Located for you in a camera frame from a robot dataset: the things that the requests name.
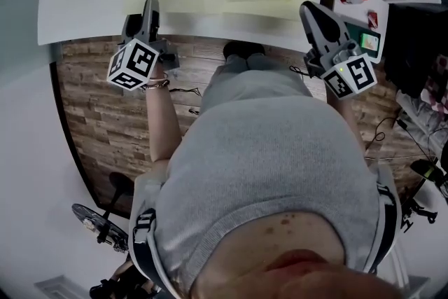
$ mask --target skin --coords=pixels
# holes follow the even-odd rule
[[[155,78],[163,78],[158,64]],[[328,104],[365,147],[349,100],[327,89]],[[148,90],[148,125],[153,169],[166,170],[181,143],[181,131],[167,88]],[[344,266],[344,248],[331,224],[310,213],[276,214],[246,223],[226,235],[185,298],[395,299],[386,282]]]

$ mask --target floor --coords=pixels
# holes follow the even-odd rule
[[[432,298],[448,283],[448,206],[440,191],[429,181],[415,200],[428,211],[437,212],[438,216],[435,223],[430,224],[425,217],[413,215],[414,225],[400,234],[400,246],[408,274],[430,278],[422,298]]]
[[[169,75],[170,88],[198,88],[202,94],[216,68],[224,63],[222,50],[227,41],[189,36],[167,38],[178,46],[181,56],[180,69]],[[106,37],[65,43],[63,60],[57,65],[71,136],[102,204],[108,204],[113,196],[114,189],[108,181],[111,172],[136,177],[151,170],[144,94],[123,91],[106,82],[109,60],[119,41],[118,37]],[[300,53],[269,46],[266,49],[270,57],[306,70]],[[366,145],[375,137],[380,121],[395,117],[399,110],[394,100],[396,89],[385,80],[382,66],[375,71],[379,84],[353,101]],[[321,80],[305,77],[304,81],[315,98],[325,101]],[[200,110],[201,98],[191,92],[173,92],[171,96],[185,133],[197,118],[195,111]],[[371,160],[367,161],[379,158],[389,163],[399,193],[404,195],[420,182],[409,165],[424,157],[411,139],[392,131],[391,121],[386,121],[379,131],[386,137],[371,145],[366,153]],[[131,204],[132,198],[124,197],[117,209],[130,213]]]

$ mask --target foot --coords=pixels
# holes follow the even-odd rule
[[[266,52],[263,45],[260,44],[231,41],[224,47],[223,54],[226,60],[231,55],[238,55],[247,60],[253,54],[266,55]]]

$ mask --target black wire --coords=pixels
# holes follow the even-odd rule
[[[193,94],[202,97],[201,92],[199,91],[199,88],[194,88],[194,89],[189,89],[189,90],[185,90],[185,89],[171,89],[170,92],[192,92]],[[189,113],[199,116],[199,111],[190,109],[188,110]]]
[[[384,132],[378,132],[379,126],[381,126],[381,125],[383,124],[383,122],[386,121],[386,120],[393,120],[393,124],[395,124],[395,122],[397,121],[397,119],[398,119],[398,117],[397,117],[397,118],[394,118],[394,117],[386,117],[386,118],[383,118],[383,120],[381,120],[381,122],[377,125],[377,128],[375,129],[375,136],[374,136],[373,140],[367,145],[367,147],[366,147],[366,149],[365,149],[366,152],[367,152],[367,150],[371,147],[371,145],[373,145],[373,143],[374,143],[375,141],[377,141],[377,142],[381,142],[381,141],[384,141],[384,139],[386,138],[386,134],[385,134]],[[428,154],[422,149],[422,147],[421,147],[421,146],[419,145],[419,143],[415,140],[415,138],[410,134],[410,132],[409,132],[406,128],[404,128],[403,126],[401,126],[401,128],[403,128],[404,131],[407,132],[407,134],[411,137],[412,141],[414,141],[414,143],[420,148],[420,151],[425,155],[426,158],[428,158],[428,161],[431,162],[431,163],[434,165],[434,161],[432,161],[432,160],[429,158]]]
[[[426,152],[425,151],[423,151],[423,149],[422,149],[422,147],[419,145],[419,143],[417,142],[417,141],[415,141],[415,138],[414,137],[412,137],[412,135],[410,134],[410,132],[407,130],[407,129],[405,129],[405,128],[403,128],[404,129],[404,131],[406,131],[407,132],[407,134],[408,135],[410,135],[411,136],[411,139],[413,139],[414,140],[414,142],[415,142],[415,144],[420,148],[420,151],[421,152],[423,152],[423,154],[426,156],[426,158],[428,158],[428,161],[429,162],[431,162],[433,165],[435,165],[435,163],[434,163],[434,161],[433,160],[431,160],[430,158],[429,158],[429,156],[426,154]]]
[[[201,92],[199,91],[199,88],[194,88],[190,90],[185,89],[171,89],[170,92],[192,92],[193,94],[196,94],[197,96],[202,97]]]
[[[290,69],[292,72],[295,72],[296,74],[300,74],[300,75],[302,75],[302,81],[303,81],[303,79],[304,79],[303,76],[309,76],[309,74],[307,74],[306,72],[303,72],[302,70],[300,70],[300,68],[295,67],[295,66],[293,66],[293,65],[291,65],[291,66],[289,67],[289,69]]]
[[[397,121],[397,118],[386,117],[381,120],[381,122],[377,125],[377,128],[375,128],[375,136],[373,137],[373,140],[365,148],[366,152],[371,147],[371,145],[373,145],[374,142],[381,142],[381,141],[384,141],[384,139],[386,138],[386,134],[384,132],[378,132],[379,126],[381,126],[383,124],[383,122],[386,120],[393,120],[393,124],[394,124]]]
[[[448,131],[448,128],[440,128],[440,129],[438,129],[438,130],[436,130],[436,131],[434,131],[434,132],[429,134],[429,136],[428,136],[428,145],[427,145],[428,149],[429,149],[429,141],[431,140],[431,136],[433,136],[434,134],[438,133],[439,131]]]

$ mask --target cable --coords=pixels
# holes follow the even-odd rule
[[[397,118],[386,117],[381,120],[381,122],[377,125],[377,128],[375,128],[375,136],[373,137],[373,140],[365,148],[365,152],[368,151],[368,149],[371,147],[371,145],[373,145],[374,142],[376,142],[376,141],[381,142],[381,141],[384,141],[384,139],[386,138],[386,134],[384,132],[378,132],[379,126],[381,126],[383,124],[383,122],[386,120],[393,120],[393,123],[395,123],[395,121],[397,121]]]
[[[411,156],[399,156],[399,157],[380,157],[380,158],[373,158],[373,157],[364,157],[366,160],[403,160],[405,158],[416,158],[416,157],[422,157],[423,155],[411,155]]]
[[[202,97],[201,92],[199,91],[199,88],[194,88],[190,90],[185,89],[171,89],[170,92],[192,92],[193,94],[196,94],[197,96]]]
[[[432,161],[432,160],[428,157],[428,155],[426,154],[426,152],[423,151],[422,147],[419,145],[419,143],[418,143],[417,141],[415,141],[415,138],[412,137],[411,133],[410,133],[407,129],[405,129],[404,127],[402,127],[402,128],[404,129],[404,131],[407,132],[408,135],[411,136],[411,139],[414,140],[415,144],[420,148],[420,151],[423,152],[423,154],[426,156],[426,158],[428,158],[428,161],[431,162],[433,165],[435,165],[434,161]]]
[[[199,88],[194,88],[194,89],[189,89],[189,90],[185,90],[185,89],[171,89],[170,92],[192,92],[193,94],[202,97],[201,92],[199,91]],[[188,110],[189,113],[199,116],[199,111],[190,109]]]
[[[300,68],[298,68],[298,67],[295,67],[295,66],[291,65],[291,66],[289,67],[289,69],[290,69],[292,72],[295,72],[296,74],[300,74],[300,75],[302,75],[302,81],[303,81],[303,79],[304,79],[304,76],[308,76],[308,77],[309,77],[309,74],[307,74],[306,72],[303,72],[303,71],[300,70]]]
[[[432,133],[430,133],[429,134],[429,136],[428,136],[428,145],[427,145],[427,148],[429,148],[429,141],[431,140],[431,136],[433,136],[434,134],[436,134],[436,133],[438,133],[439,131],[448,131],[448,128],[440,128],[440,129],[438,129],[438,130],[436,130],[436,131],[434,131],[434,132],[432,132]]]
[[[401,128],[403,128],[404,131],[406,131],[407,134],[411,137],[412,141],[414,141],[414,143],[419,147],[420,151],[425,155],[425,157],[428,159],[428,161],[431,162],[434,165],[434,161],[429,158],[428,154],[422,149],[422,147],[419,145],[419,143],[415,140],[415,138],[407,130],[406,124],[403,121],[398,120],[398,118],[393,118],[393,117],[383,118],[383,120],[381,120],[381,122],[377,125],[377,128],[375,128],[375,135],[373,137],[373,140],[367,145],[367,147],[365,149],[366,152],[371,147],[371,145],[373,145],[373,143],[375,141],[381,142],[381,141],[384,141],[384,139],[386,138],[386,134],[384,132],[378,132],[379,126],[381,126],[383,124],[383,122],[386,121],[386,120],[393,120],[393,124],[395,124],[395,122],[397,122],[399,124],[399,126]],[[378,160],[395,160],[395,159],[400,159],[400,158],[413,158],[413,157],[421,157],[421,155],[403,156],[403,157],[391,157],[391,158],[379,158]],[[366,160],[376,160],[376,158],[365,158],[365,159]]]

